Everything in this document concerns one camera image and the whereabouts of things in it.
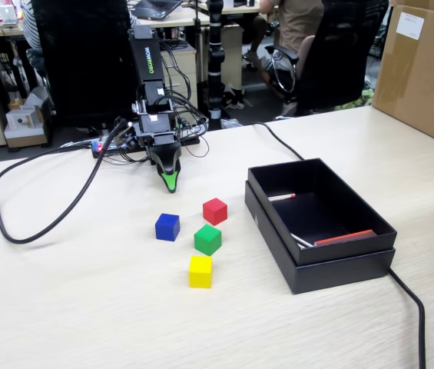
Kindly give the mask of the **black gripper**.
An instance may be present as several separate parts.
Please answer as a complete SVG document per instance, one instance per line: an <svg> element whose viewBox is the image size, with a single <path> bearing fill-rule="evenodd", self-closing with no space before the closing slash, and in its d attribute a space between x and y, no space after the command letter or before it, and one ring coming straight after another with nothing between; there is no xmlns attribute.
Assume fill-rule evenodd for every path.
<svg viewBox="0 0 434 369"><path fill-rule="evenodd" d="M175 192L181 172L181 145L177 143L173 116L169 113L144 114L134 124L135 136L142 148L150 147L151 160L166 189Z"/></svg>

